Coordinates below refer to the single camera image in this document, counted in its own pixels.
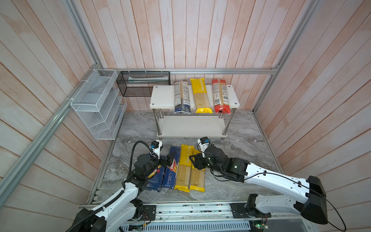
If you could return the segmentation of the yellow Pastatime spaghetti bag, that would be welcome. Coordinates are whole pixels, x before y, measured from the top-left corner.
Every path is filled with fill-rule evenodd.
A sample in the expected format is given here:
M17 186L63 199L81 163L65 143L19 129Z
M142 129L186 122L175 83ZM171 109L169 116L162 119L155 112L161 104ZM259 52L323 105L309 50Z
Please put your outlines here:
M204 78L191 78L192 91L197 114L212 114Z
M190 192L190 175L192 162L190 156L193 155L194 146L181 145L180 160L177 168L176 183L174 189Z
M190 171L190 178L188 183L189 190L195 190L199 192L205 192L205 169L198 170L194 167L192 162L191 164L191 171Z

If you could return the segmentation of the red spaghetti bag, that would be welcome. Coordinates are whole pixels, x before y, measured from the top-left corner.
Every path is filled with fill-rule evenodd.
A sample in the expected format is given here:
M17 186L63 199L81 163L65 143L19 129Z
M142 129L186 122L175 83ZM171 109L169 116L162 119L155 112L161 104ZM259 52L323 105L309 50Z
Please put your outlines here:
M222 114L230 114L231 108L229 104L226 80L213 79L212 88L215 112Z

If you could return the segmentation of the dark blue spaghetti bag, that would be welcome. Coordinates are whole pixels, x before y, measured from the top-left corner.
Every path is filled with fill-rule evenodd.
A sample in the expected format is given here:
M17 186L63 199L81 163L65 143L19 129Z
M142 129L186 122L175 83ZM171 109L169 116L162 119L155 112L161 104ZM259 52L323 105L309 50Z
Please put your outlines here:
M174 84L174 112L191 113L188 82L181 81Z

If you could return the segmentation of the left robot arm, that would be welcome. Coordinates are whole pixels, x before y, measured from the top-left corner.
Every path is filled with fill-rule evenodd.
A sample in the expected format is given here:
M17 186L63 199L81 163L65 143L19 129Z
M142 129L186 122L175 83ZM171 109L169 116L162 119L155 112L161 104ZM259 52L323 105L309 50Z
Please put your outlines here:
M145 190L157 170L171 166L176 152L160 154L160 140L148 145L144 141L134 143L130 154L128 176L122 187L106 201L92 210L82 209L68 232L116 232L128 220L142 218L143 201L137 197Z

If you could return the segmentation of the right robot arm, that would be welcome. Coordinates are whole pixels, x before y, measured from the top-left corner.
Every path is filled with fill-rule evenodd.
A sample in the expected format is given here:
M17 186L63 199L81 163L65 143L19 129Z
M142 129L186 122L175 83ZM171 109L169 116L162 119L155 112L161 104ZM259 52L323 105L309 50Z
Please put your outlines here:
M321 225L329 223L327 205L330 201L321 180L314 176L307 179L290 177L264 169L245 159L229 158L222 149L199 141L198 152L189 157L198 170L210 169L220 182L255 184L277 191L279 196L268 199L259 194L250 194L245 212L250 217L263 217L272 212L299 214L304 219Z

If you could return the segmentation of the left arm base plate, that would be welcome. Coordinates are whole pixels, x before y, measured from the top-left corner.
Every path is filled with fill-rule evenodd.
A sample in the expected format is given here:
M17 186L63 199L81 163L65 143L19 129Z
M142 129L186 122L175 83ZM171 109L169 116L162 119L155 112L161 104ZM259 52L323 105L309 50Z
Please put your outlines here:
M153 221L156 219L156 205L143 205L136 208L132 221Z

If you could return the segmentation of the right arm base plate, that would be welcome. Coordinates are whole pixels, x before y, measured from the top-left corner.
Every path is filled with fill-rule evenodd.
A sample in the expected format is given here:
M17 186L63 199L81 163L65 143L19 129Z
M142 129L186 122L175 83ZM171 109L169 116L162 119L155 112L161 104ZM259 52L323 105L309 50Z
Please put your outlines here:
M233 218L270 218L271 213L264 214L248 203L230 204Z

